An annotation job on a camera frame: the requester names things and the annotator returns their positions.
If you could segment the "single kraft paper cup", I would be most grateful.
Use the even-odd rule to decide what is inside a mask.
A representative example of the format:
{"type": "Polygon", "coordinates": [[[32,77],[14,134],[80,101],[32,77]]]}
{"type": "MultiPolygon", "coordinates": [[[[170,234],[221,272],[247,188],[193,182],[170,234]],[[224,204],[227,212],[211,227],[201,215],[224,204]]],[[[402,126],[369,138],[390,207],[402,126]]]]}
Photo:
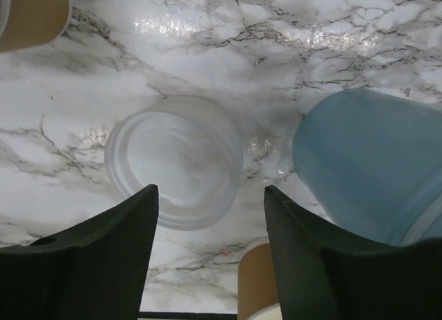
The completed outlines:
{"type": "Polygon", "coordinates": [[[237,319],[282,319],[270,244],[266,238],[246,247],[240,258],[237,319]]]}

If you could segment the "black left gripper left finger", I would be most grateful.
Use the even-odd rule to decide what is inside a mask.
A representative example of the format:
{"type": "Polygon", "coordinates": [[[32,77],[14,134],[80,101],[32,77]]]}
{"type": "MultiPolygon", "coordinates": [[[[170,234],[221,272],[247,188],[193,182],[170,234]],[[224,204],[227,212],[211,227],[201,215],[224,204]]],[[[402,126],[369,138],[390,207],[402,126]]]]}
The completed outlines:
{"type": "Polygon", "coordinates": [[[149,185],[64,231],[1,248],[1,318],[137,319],[158,214],[149,185]]]}

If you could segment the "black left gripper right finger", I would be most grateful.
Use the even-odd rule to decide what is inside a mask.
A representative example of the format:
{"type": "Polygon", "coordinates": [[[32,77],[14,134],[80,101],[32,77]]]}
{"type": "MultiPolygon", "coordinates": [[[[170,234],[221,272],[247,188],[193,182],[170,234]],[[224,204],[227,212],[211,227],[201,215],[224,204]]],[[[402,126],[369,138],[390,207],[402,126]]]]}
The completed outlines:
{"type": "Polygon", "coordinates": [[[284,319],[440,319],[441,240],[377,243],[274,186],[265,217],[284,319]]]}

